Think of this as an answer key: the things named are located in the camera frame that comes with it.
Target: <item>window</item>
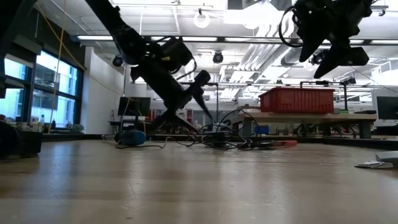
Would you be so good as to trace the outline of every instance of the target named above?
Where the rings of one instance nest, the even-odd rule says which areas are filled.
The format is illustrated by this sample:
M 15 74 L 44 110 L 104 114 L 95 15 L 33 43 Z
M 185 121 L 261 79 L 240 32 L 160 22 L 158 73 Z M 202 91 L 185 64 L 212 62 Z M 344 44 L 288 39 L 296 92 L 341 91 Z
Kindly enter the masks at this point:
M 26 65 L 20 64 L 18 62 L 9 59 L 4 59 L 4 68 L 6 75 L 19 78 L 22 80 L 26 79 L 26 73 L 27 73 Z
M 35 71 L 35 84 L 53 88 L 69 95 L 76 95 L 78 70 L 69 64 L 61 61 L 58 67 L 58 59 L 46 52 L 37 56 Z
M 51 123 L 55 121 L 57 128 L 65 128 L 67 124 L 73 124 L 73 117 L 75 113 L 75 100 L 63 96 L 55 96 L 41 90 L 34 90 L 32 103 L 32 118 L 38 120 L 44 117 L 44 122 Z
M 6 98 L 0 99 L 0 114 L 7 118 L 16 119 L 22 116 L 22 102 L 24 101 L 23 89 L 6 90 Z

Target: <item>computer monitor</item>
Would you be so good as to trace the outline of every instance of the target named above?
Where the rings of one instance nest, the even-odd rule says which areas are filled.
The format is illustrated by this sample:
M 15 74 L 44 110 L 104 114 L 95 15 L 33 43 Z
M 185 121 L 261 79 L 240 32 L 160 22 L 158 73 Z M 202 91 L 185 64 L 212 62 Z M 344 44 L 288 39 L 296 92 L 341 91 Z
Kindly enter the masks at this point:
M 398 97 L 378 96 L 377 113 L 379 119 L 398 120 Z
M 120 97 L 118 116 L 148 116 L 149 97 Z

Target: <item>red storage bin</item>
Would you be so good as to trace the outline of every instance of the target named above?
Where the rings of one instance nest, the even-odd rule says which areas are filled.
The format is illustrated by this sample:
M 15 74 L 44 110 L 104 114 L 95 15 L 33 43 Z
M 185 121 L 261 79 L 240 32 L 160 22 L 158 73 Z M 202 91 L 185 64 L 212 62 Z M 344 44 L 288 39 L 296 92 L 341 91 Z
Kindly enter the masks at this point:
M 259 96 L 262 112 L 333 113 L 331 89 L 276 87 Z

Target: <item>table surface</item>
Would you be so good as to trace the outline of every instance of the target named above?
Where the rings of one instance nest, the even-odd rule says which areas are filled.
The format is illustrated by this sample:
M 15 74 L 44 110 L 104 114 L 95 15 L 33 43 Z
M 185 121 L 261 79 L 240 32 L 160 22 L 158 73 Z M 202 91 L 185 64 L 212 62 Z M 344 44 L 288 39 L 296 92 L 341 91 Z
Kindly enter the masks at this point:
M 0 223 L 396 223 L 398 171 L 354 168 L 375 152 L 46 142 L 0 162 Z
M 376 114 L 290 114 L 290 113 L 249 113 L 258 123 L 338 123 L 338 122 L 373 122 Z M 238 114 L 231 119 L 232 123 L 242 122 L 250 118 L 247 114 Z

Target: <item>blue object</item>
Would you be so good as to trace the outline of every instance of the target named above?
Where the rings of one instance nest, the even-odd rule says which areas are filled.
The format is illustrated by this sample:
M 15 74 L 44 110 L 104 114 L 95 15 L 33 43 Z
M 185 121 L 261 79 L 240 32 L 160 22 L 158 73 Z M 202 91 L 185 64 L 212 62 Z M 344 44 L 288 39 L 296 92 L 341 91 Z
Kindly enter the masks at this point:
M 115 141 L 125 146 L 139 146 L 146 142 L 146 136 L 142 131 L 132 129 L 117 134 Z
M 254 128 L 255 133 L 257 134 L 269 134 L 269 127 L 268 125 L 265 126 L 260 126 L 260 127 L 255 127 Z

